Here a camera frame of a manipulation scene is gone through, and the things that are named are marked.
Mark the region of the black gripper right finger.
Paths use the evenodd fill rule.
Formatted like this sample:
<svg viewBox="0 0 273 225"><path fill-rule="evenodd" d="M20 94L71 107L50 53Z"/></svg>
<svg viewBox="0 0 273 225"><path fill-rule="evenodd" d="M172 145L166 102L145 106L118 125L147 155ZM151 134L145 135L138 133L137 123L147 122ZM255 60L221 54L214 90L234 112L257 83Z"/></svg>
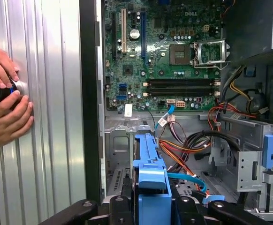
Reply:
<svg viewBox="0 0 273 225"><path fill-rule="evenodd" d="M234 203L216 200L204 207L191 197L179 197L174 205L175 225L269 225Z"/></svg>

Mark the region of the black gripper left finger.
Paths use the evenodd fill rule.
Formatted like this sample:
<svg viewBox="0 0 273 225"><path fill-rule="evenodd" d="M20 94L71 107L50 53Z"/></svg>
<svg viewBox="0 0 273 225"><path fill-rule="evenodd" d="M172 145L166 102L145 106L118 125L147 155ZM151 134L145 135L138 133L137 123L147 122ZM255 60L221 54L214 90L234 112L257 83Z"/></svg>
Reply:
<svg viewBox="0 0 273 225"><path fill-rule="evenodd" d="M116 195L99 205L94 200L83 199L63 209L42 225L132 225L134 218L127 197Z"/></svg>

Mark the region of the person's left hand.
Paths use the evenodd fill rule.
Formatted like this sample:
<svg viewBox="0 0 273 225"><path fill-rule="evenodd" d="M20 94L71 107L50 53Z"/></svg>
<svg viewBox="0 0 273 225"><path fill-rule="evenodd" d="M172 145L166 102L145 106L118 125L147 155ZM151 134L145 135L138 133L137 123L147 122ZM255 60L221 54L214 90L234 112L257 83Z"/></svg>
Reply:
<svg viewBox="0 0 273 225"><path fill-rule="evenodd" d="M7 53L0 49L0 89L11 88L13 81L19 81L17 72L19 67L9 58Z"/></svg>

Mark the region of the person's right hand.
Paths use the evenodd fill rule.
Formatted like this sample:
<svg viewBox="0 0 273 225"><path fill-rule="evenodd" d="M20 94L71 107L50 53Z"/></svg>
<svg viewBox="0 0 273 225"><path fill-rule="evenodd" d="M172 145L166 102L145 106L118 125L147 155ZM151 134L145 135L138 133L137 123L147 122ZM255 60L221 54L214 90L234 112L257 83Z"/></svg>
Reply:
<svg viewBox="0 0 273 225"><path fill-rule="evenodd" d="M0 147L26 134L31 128L33 103L14 91L0 102Z"/></svg>

